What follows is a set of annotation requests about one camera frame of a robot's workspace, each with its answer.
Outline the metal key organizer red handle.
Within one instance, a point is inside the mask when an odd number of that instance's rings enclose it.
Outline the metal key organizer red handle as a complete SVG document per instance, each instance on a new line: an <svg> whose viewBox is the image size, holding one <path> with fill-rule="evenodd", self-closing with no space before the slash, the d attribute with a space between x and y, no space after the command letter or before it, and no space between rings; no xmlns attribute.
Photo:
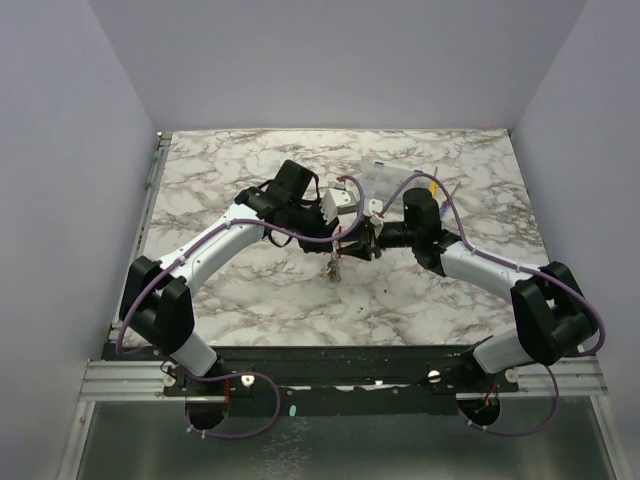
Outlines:
<svg viewBox="0 0 640 480"><path fill-rule="evenodd" d="M333 242L333 250L330 253L329 260L326 264L325 268L325 276L329 282L339 283L341 281L341 261L342 255L339 250L342 247L342 242L340 240Z"/></svg>

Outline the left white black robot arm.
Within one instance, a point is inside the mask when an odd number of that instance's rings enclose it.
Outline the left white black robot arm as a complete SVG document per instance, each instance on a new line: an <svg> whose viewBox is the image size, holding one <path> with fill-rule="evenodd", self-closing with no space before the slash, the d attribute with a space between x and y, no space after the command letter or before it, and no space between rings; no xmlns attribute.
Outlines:
<svg viewBox="0 0 640 480"><path fill-rule="evenodd" d="M242 190L221 218L185 246L159 260L145 256L130 266L119 317L160 353L187 369L186 382L206 395L220 385L218 356L195 331L192 298L236 254L274 228L297 234L306 252L329 252L341 201L329 189L314 200L304 193L317 179L287 160L274 179Z"/></svg>

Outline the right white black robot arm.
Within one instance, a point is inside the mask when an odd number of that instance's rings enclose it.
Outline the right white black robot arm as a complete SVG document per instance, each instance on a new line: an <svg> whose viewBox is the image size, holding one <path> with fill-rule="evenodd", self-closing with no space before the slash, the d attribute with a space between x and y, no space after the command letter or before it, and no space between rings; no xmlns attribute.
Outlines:
<svg viewBox="0 0 640 480"><path fill-rule="evenodd" d="M483 390L507 368L550 366L575 354L597 333L594 315L579 299L582 293L566 265L511 267L504 258L490 260L442 226L439 204L427 189L408 189L402 201L401 221L366 215L338 252L371 261L384 250L409 248L424 269L469 282L512 305L515 327L477 344L460 365L459 378L467 389Z"/></svg>

